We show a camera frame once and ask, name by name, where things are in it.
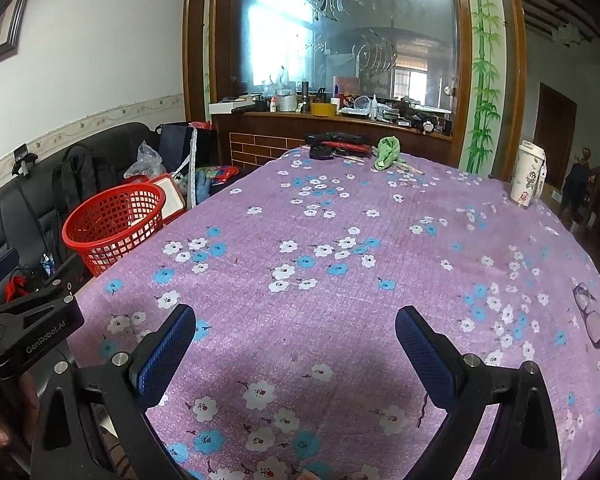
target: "framed picture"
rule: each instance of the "framed picture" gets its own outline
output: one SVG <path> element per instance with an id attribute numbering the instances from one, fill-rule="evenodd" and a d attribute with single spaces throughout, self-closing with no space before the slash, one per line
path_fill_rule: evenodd
<path id="1" fill-rule="evenodd" d="M 15 50 L 27 0 L 12 0 L 0 16 L 0 56 Z"/>

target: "door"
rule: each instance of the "door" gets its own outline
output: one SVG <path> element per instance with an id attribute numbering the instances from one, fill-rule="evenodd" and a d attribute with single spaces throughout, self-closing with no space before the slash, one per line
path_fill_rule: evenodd
<path id="1" fill-rule="evenodd" d="M 547 183 L 559 189 L 569 165 L 576 110 L 571 99 L 540 83 L 534 143 L 546 153 Z"/>

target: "basket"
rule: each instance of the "basket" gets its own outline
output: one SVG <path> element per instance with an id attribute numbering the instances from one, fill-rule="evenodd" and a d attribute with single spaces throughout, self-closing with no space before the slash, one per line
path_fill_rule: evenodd
<path id="1" fill-rule="evenodd" d="M 113 187 L 80 204 L 64 223 L 64 244 L 94 276 L 162 229 L 166 196 L 155 184 Z"/>

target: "green cloth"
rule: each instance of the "green cloth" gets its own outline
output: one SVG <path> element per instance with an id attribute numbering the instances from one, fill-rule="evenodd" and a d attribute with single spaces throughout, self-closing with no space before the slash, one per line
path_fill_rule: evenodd
<path id="1" fill-rule="evenodd" d="M 400 141 L 395 137 L 385 137 L 378 142 L 378 160 L 376 170 L 388 170 L 400 156 Z"/>

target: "clear plastic bag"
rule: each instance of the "clear plastic bag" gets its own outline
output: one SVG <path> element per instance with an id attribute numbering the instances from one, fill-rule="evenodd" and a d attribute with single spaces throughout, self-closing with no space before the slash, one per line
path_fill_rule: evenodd
<path id="1" fill-rule="evenodd" d="M 155 178 L 166 173 L 162 165 L 162 157 L 144 140 L 138 148 L 138 160 L 126 170 L 125 178 L 136 175 L 146 175 L 149 178 Z"/>

